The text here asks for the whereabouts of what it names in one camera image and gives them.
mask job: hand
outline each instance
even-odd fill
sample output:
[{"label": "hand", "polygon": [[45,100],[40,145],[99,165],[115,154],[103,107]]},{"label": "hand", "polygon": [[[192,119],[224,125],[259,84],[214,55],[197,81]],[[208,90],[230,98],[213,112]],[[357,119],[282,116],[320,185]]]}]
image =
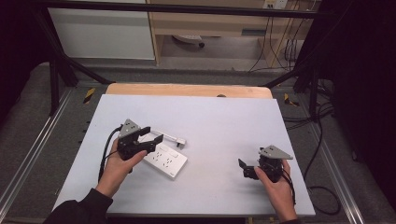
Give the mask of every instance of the hand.
[{"label": "hand", "polygon": [[[290,174],[290,166],[287,161],[283,160],[283,169]],[[270,197],[271,205],[275,208],[280,222],[297,219],[294,210],[291,188],[284,177],[273,183],[267,174],[259,167],[254,167],[257,177],[264,184],[265,189]]]},{"label": "hand", "polygon": [[107,158],[107,164],[102,178],[96,186],[96,190],[109,198],[112,198],[119,190],[121,183],[132,168],[142,161],[147,155],[147,151],[144,150],[134,155],[128,161],[123,161],[120,154],[117,152],[118,142],[119,139],[116,138],[113,142],[113,146],[111,147],[110,153],[112,154]]}]

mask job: black sleeve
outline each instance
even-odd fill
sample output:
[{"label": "black sleeve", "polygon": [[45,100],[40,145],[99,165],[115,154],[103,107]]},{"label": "black sleeve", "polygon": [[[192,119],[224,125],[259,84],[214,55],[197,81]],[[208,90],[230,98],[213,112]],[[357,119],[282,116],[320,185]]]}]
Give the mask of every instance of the black sleeve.
[{"label": "black sleeve", "polygon": [[300,219],[294,219],[290,221],[281,222],[280,224],[302,224],[303,222]]},{"label": "black sleeve", "polygon": [[113,200],[96,189],[81,201],[67,201],[56,207],[44,224],[106,224],[106,212]]}]

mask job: white power strip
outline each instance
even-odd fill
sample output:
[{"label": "white power strip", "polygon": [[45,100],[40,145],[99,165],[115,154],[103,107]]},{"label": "white power strip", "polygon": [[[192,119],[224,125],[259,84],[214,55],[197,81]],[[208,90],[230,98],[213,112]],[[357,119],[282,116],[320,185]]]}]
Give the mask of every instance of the white power strip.
[{"label": "white power strip", "polygon": [[[146,134],[139,138],[139,142],[150,141],[154,137],[151,134]],[[155,168],[162,171],[172,179],[175,179],[181,168],[187,162],[187,157],[167,146],[160,143],[156,146],[155,151],[149,153],[144,161],[148,162]]]}]

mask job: person's left hand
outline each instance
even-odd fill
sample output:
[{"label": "person's left hand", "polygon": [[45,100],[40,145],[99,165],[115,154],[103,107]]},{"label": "person's left hand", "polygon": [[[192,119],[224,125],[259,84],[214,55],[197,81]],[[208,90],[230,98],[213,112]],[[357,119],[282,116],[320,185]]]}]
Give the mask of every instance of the person's left hand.
[{"label": "person's left hand", "polygon": [[120,154],[117,152],[118,142],[119,139],[116,138],[111,147],[110,153],[112,154],[107,158],[107,164],[102,178],[95,188],[109,198],[112,198],[117,190],[119,190],[121,183],[132,168],[147,155],[147,151],[144,150],[134,155],[128,161],[123,161]]}]

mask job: white table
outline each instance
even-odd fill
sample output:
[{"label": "white table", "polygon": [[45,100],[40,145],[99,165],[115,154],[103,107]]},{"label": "white table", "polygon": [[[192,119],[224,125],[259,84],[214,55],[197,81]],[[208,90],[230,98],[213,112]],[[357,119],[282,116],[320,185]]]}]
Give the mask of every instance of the white table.
[{"label": "white table", "polygon": [[[276,100],[196,96],[103,95],[55,207],[83,199],[97,184],[106,140],[131,119],[187,139],[188,157],[176,180],[140,162],[108,209],[146,217],[254,217],[274,214],[263,185],[244,178],[238,159],[258,165],[259,147],[294,156]],[[165,144],[178,150],[174,143]],[[315,214],[297,160],[289,161],[299,216]]]}]

